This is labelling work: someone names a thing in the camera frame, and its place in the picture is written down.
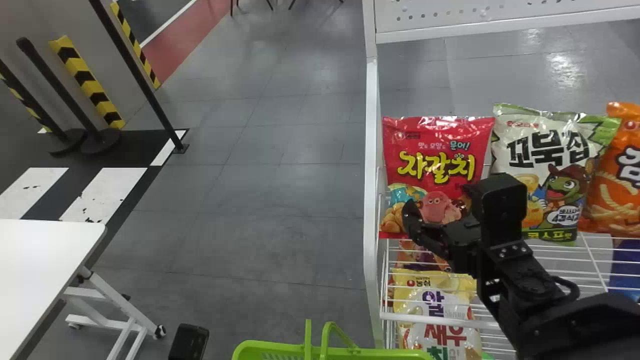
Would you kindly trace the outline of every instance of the cartoon octopus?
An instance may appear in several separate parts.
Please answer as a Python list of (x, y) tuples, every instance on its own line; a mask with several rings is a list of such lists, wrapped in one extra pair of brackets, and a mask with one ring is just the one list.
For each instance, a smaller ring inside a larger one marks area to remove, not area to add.
[(451, 199), (439, 191), (429, 192), (422, 199), (420, 207), (422, 218), (434, 224), (446, 224), (462, 217), (460, 209), (451, 203)]

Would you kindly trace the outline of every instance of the pegboard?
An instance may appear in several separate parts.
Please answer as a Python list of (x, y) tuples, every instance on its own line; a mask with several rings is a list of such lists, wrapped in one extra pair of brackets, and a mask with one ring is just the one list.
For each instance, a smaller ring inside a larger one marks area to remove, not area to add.
[(402, 34), (391, 34), (399, 31), (421, 30), (419, 38), (429, 38), (630, 19), (639, 5), (639, 0), (375, 0), (376, 42), (403, 41)]

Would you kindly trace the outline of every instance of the table leg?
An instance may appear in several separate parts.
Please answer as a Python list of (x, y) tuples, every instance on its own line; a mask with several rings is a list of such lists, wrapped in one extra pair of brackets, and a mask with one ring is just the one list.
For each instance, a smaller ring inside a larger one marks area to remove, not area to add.
[(166, 335), (164, 326), (154, 324), (146, 315), (127, 301), (127, 299), (125, 299), (119, 292), (115, 291), (111, 285), (109, 285), (98, 274), (83, 267), (80, 271), (80, 275), (82, 275), (86, 281), (89, 281), (91, 285), (93, 285), (93, 287), (101, 292), (107, 299), (118, 306), (123, 313), (134, 318), (138, 324), (153, 332), (155, 339), (162, 338)]
[[(166, 335), (166, 330), (162, 325), (156, 325), (149, 320), (138, 308), (133, 306), (128, 301), (127, 295), (122, 295), (115, 291), (111, 285), (109, 285), (98, 274), (89, 271), (86, 267), (82, 267), (78, 277), (81, 282), (88, 282), (93, 289), (89, 288), (75, 288), (68, 287), (64, 296), (67, 298), (70, 304), (78, 308), (84, 313), (81, 315), (68, 315), (65, 321), (70, 327), (79, 329), (82, 326), (99, 327), (101, 329), (112, 329), (120, 331), (120, 335), (116, 340), (115, 345), (111, 349), (111, 352), (107, 356), (107, 360), (115, 360), (119, 358), (122, 346), (126, 342), (127, 337), (132, 332), (137, 332), (136, 340), (129, 349), (129, 353), (125, 360), (133, 360), (140, 349), (140, 345), (146, 335), (153, 335), (155, 339), (159, 339)], [(110, 320), (100, 314), (95, 308), (89, 305), (84, 300), (96, 300), (96, 301), (109, 301), (117, 306), (123, 313), (129, 316), (129, 320), (121, 322), (117, 320)]]

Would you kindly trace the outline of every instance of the basket handle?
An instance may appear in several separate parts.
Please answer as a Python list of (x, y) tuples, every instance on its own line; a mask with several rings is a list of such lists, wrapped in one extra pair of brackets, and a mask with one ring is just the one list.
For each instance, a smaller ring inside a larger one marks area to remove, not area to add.
[(311, 360), (311, 319), (305, 320), (305, 360)]
[(322, 329), (322, 343), (320, 344), (320, 360), (326, 360), (326, 353), (329, 349), (329, 335), (331, 332), (334, 332), (342, 342), (347, 345), (349, 351), (352, 353), (360, 352), (360, 348), (356, 345), (349, 336), (338, 327), (335, 322), (326, 322), (324, 323), (324, 327)]

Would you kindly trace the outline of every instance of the white table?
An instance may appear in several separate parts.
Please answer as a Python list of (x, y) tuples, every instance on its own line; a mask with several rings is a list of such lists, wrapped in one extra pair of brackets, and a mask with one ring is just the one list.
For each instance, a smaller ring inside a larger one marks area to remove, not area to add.
[[(106, 233), (102, 224), (0, 219), (0, 360), (13, 359), (60, 297), (86, 316), (69, 315), (69, 326), (120, 331), (107, 359), (115, 359), (127, 336), (137, 332), (126, 359), (132, 360), (145, 335), (162, 338), (156, 326), (97, 274), (84, 267)], [(70, 287), (77, 276), (92, 288)], [(102, 316), (84, 299), (112, 302), (129, 316), (119, 322)]]

